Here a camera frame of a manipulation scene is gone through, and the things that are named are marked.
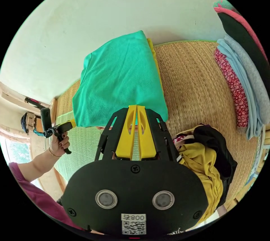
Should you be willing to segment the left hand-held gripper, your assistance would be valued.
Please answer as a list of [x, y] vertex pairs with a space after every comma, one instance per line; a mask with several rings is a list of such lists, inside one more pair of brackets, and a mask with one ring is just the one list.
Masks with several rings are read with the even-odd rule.
[[76, 127], [75, 119], [68, 120], [67, 122], [56, 126], [52, 126], [51, 121], [43, 121], [43, 136], [49, 138], [52, 135], [55, 135], [61, 141], [63, 139], [63, 133], [71, 130], [72, 127]]

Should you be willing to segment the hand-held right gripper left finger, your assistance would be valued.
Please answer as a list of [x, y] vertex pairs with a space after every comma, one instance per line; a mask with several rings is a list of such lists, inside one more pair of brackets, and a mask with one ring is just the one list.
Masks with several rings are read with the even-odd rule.
[[137, 105], [129, 106], [115, 152], [117, 159], [132, 159], [136, 114]]

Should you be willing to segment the person's left hand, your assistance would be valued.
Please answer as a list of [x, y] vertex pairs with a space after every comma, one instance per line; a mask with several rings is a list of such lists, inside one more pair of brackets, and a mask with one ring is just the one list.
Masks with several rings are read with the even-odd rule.
[[65, 154], [65, 150], [69, 148], [70, 142], [68, 132], [63, 133], [62, 140], [60, 141], [55, 135], [51, 136], [51, 143], [49, 150], [53, 156], [61, 157]]

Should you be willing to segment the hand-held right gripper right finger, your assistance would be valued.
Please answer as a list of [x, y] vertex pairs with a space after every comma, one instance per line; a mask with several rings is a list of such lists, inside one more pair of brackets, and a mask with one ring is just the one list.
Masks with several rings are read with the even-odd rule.
[[156, 148], [144, 106], [137, 106], [138, 147], [140, 159], [155, 159]]

